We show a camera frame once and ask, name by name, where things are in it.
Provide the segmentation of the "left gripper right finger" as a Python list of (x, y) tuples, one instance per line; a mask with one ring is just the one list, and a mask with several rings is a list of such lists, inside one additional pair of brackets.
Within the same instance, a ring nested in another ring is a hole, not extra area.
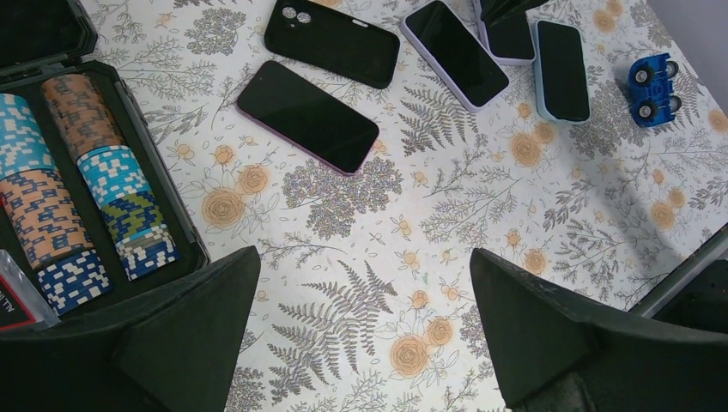
[(726, 335), (606, 306), (484, 249), (470, 277), (509, 409), (726, 410)]

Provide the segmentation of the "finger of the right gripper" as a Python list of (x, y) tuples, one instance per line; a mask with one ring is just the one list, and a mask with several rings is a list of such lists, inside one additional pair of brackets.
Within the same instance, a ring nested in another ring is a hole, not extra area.
[(498, 21), (525, 13), (546, 4), (549, 0), (491, 0), (481, 1), (480, 20), (496, 24)]

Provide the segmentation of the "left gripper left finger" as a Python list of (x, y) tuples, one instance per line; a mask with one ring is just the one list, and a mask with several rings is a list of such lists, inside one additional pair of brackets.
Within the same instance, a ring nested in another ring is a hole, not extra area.
[(2, 334), (2, 410), (223, 410), (260, 270), (248, 246), (53, 328)]

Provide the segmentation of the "black phone case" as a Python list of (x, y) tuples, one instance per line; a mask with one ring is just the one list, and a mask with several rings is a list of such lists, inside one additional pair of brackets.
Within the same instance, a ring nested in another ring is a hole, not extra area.
[(400, 41), (394, 33), (312, 1), (277, 1), (264, 45), (280, 56), (385, 89)]

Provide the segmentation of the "phone with purple edge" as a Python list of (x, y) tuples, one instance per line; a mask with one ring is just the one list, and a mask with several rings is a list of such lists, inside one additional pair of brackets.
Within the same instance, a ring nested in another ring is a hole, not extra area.
[(236, 104), (247, 117), (341, 173), (358, 171), (379, 136), (371, 119), (273, 60), (262, 64)]

